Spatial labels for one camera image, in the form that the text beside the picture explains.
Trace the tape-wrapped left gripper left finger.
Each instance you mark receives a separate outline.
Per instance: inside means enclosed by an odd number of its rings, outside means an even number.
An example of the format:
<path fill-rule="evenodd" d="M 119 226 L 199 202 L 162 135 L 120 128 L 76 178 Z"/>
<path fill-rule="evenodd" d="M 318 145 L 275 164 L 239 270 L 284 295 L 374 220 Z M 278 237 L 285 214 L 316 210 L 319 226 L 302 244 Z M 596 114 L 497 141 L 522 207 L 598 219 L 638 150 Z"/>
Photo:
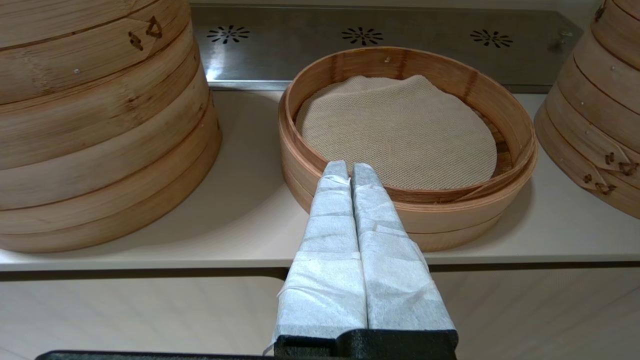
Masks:
<path fill-rule="evenodd" d="M 337 338 L 368 325 L 364 271 L 344 161 L 327 164 L 278 293 L 274 337 Z"/>

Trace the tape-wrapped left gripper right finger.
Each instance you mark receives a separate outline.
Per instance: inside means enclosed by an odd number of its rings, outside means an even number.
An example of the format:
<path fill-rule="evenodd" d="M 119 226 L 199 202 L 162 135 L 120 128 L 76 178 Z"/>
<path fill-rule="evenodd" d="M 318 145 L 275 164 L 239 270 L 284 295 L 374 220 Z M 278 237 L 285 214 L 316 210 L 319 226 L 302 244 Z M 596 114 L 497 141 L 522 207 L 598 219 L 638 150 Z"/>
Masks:
<path fill-rule="evenodd" d="M 372 166 L 352 171 L 352 200 L 373 330 L 455 331 L 425 256 L 409 238 Z"/>

